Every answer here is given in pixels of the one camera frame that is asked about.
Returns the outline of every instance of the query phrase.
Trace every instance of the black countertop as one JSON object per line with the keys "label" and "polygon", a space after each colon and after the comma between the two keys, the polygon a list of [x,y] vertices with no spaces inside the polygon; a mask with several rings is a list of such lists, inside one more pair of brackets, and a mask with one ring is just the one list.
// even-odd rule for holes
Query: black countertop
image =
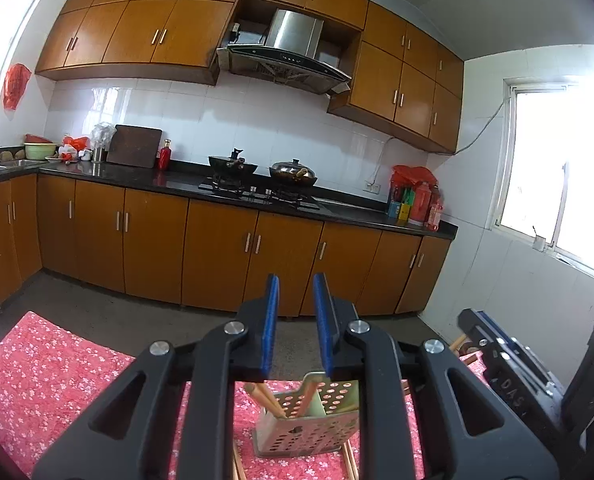
{"label": "black countertop", "polygon": [[212,190],[201,189],[199,187],[205,180],[205,176],[199,174],[175,173],[171,171],[160,172],[106,162],[101,164],[78,162],[68,165],[63,163],[38,163],[37,165],[22,168],[9,168],[0,171],[0,181],[7,180],[13,176],[19,176],[20,174],[38,172],[88,180],[100,184],[111,184],[131,189],[166,193],[186,198],[199,198],[210,202],[237,205],[300,218],[372,227],[404,234],[426,235],[453,240],[457,233],[457,226],[448,222],[442,221],[439,225],[439,230],[431,232],[425,229],[399,225],[395,219],[388,218],[381,211],[369,210],[338,202],[331,203],[322,199],[316,199],[319,208],[314,210],[308,208],[295,209],[292,206],[282,203],[265,203],[256,200],[248,201],[240,198],[216,195]]}

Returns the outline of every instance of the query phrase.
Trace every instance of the dark brown cutting board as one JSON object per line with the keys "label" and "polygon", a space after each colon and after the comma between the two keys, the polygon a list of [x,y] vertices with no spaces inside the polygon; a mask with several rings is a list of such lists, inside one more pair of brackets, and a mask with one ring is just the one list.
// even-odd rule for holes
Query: dark brown cutting board
{"label": "dark brown cutting board", "polygon": [[161,141],[161,130],[117,124],[106,160],[124,166],[152,168]]}

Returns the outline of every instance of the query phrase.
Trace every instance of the pink floral tablecloth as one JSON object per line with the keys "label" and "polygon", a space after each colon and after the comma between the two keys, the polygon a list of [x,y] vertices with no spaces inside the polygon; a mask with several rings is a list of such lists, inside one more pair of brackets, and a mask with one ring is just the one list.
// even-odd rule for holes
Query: pink floral tablecloth
{"label": "pink floral tablecloth", "polygon": [[[133,361],[133,357],[82,339],[33,312],[28,312],[0,343],[0,443],[30,476],[35,463],[68,425]],[[479,376],[484,365],[471,369]],[[273,391],[294,390],[299,381],[267,381]],[[186,385],[169,479],[175,478]],[[234,440],[249,480],[342,480],[340,453],[297,458],[258,458],[251,431],[260,413],[242,383],[235,385]],[[416,476],[423,478],[421,447],[411,397],[406,397]],[[351,439],[359,463],[359,435]]]}

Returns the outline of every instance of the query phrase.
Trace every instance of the stainless steel range hood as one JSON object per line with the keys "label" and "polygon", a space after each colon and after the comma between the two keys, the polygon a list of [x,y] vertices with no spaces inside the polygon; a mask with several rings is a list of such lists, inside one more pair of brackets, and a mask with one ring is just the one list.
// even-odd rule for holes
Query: stainless steel range hood
{"label": "stainless steel range hood", "polygon": [[350,76],[315,59],[322,26],[323,20],[277,9],[265,43],[218,48],[219,67],[315,94],[344,92]]}

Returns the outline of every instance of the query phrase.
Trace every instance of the red plastic bag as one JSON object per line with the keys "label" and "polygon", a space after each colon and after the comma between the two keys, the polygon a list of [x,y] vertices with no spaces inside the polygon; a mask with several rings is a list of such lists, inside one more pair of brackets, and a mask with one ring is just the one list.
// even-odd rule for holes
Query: red plastic bag
{"label": "red plastic bag", "polygon": [[78,139],[73,139],[70,136],[66,136],[63,138],[63,145],[66,144],[71,145],[75,148],[78,152],[84,150],[88,145],[88,137],[79,137]]}
{"label": "red plastic bag", "polygon": [[32,72],[21,63],[8,68],[4,80],[4,110],[16,110],[31,75]]}
{"label": "red plastic bag", "polygon": [[428,168],[424,166],[393,166],[391,174],[391,187],[415,187],[421,182],[427,182],[430,187],[437,185],[437,179]]}

